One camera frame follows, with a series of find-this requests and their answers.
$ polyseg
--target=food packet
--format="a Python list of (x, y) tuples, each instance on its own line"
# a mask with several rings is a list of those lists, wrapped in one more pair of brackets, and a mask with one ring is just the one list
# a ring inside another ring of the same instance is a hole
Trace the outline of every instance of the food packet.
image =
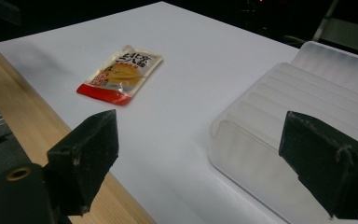
[(83, 82), (76, 92), (115, 105), (125, 105), (161, 61), (159, 54), (135, 50), (128, 45)]

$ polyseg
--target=wooden edge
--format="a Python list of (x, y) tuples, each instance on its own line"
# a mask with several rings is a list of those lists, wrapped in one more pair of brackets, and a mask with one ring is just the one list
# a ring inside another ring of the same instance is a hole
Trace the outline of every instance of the wooden edge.
[[(26, 81), (0, 57), (0, 113), (32, 162), (47, 164), (47, 151), (69, 127)], [(91, 211), (71, 217), (73, 223), (155, 223), (120, 183), (108, 173)]]

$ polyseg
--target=yellow food picture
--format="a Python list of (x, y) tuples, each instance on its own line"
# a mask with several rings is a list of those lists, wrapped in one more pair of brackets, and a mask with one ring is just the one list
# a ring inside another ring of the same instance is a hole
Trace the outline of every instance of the yellow food picture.
[(107, 75), (107, 79), (112, 83), (134, 86), (143, 78), (136, 68), (126, 64), (116, 63), (113, 65), (112, 70), (108, 72), (109, 75)]

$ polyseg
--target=white table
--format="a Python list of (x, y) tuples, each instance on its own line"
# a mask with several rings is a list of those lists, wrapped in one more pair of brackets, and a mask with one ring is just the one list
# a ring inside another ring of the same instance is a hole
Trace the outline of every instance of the white table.
[[(127, 44), (164, 57), (128, 105), (76, 93)], [(209, 126), (297, 52), (163, 2), (0, 43), (0, 55), (69, 127), (117, 110), (120, 152), (111, 172), (158, 223), (282, 223), (212, 167)]]

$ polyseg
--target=translucent plastic box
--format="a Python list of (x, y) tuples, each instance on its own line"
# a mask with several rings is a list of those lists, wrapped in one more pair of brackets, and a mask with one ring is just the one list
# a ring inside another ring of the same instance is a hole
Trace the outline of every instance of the translucent plastic box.
[(271, 68), (213, 122), (213, 166), (288, 223), (358, 223), (330, 218), (278, 155), (288, 110), (358, 141), (358, 56), (309, 42)]

